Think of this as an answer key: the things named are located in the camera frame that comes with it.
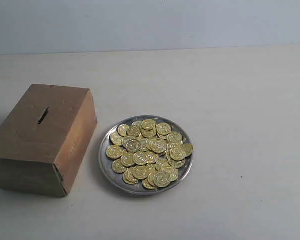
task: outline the pile of coins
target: pile of coins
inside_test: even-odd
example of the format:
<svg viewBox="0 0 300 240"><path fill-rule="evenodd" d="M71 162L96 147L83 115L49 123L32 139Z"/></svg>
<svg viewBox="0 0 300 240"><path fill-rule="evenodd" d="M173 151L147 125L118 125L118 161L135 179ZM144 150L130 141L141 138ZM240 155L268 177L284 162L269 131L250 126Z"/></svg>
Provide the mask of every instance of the pile of coins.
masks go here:
<svg viewBox="0 0 300 240"><path fill-rule="evenodd" d="M135 121L131 126L122 124L110 136L111 145L106 155L112 170L123 174L126 184L142 185L149 190L165 188L179 177L178 169L193 152L190 143L166 123L154 119Z"/></svg>

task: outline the white wall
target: white wall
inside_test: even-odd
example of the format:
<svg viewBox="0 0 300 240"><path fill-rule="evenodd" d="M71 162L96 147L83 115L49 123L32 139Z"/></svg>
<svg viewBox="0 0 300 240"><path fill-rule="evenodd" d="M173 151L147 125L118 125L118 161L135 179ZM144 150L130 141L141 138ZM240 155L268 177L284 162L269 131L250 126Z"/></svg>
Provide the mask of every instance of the white wall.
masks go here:
<svg viewBox="0 0 300 240"><path fill-rule="evenodd" d="M0 0L0 53L300 44L300 0Z"/></svg>

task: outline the table surface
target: table surface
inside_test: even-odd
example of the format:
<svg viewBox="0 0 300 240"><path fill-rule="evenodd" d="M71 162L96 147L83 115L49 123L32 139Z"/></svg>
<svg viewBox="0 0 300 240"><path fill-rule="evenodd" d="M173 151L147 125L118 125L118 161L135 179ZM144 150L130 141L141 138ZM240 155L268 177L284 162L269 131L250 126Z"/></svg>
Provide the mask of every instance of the table surface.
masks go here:
<svg viewBox="0 0 300 240"><path fill-rule="evenodd" d="M98 126L67 198L0 189L0 240L300 240L300 45L0 55L0 124L33 83L90 88ZM163 194L127 195L98 167L106 131L137 115L194 143Z"/></svg>

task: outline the wooden box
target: wooden box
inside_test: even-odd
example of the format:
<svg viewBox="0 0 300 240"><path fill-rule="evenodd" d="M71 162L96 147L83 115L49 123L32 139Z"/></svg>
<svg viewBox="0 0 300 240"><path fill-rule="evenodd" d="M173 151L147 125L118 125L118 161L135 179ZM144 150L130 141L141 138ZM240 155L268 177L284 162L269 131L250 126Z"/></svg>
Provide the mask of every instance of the wooden box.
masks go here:
<svg viewBox="0 0 300 240"><path fill-rule="evenodd" d="M96 125L89 89L31 85L0 127L0 188L67 196Z"/></svg>

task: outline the silver plate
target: silver plate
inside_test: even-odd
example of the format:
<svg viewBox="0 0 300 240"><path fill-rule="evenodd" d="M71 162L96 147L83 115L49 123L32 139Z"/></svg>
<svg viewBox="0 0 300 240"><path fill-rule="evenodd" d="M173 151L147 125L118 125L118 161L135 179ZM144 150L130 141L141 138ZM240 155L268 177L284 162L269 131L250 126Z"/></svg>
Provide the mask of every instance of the silver plate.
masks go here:
<svg viewBox="0 0 300 240"><path fill-rule="evenodd" d="M182 134L184 143L192 144L189 136L187 135L187 133L181 127L179 127L173 121L170 121L168 119L165 119L165 118L159 117L159 116L144 115L144 116L130 117L130 118L127 118L127 119L119 122L118 124L113 126L107 132L107 134L104 136L104 138L101 142L100 149L99 149L99 164L100 164L100 168L101 168L103 174L110 181L110 183L112 183L117 188L119 188L119 189L121 189L121 190L123 190L123 191L125 191L129 194L144 195L144 196L145 195L154 195L154 194L163 193L163 192L165 192L167 190L170 190L170 189L174 188L175 186L177 186L183 179L186 178L186 176L188 175L188 173L189 173L189 171L192 167L192 163L193 163L192 155L190 155L189 157L187 157L185 159L185 165L178 169L179 170L178 179L176 181L172 182L169 186L167 186L165 188L159 188L158 190L149 190L149 189L146 189L142 186L141 181L139 181L138 184L134 184L134 185L130 185L130 184L125 183L123 181L123 174L115 173L112 170L113 160L110 160L107 157L107 154L106 154L107 148L110 145L112 145L111 140L110 140L110 135L112 133L114 133L121 124L127 124L127 125L130 126L135 121L143 121L145 119L154 119L154 120L156 120L157 123L168 123L168 124L170 124L171 127L172 127L172 131L179 132L179 133Z"/></svg>

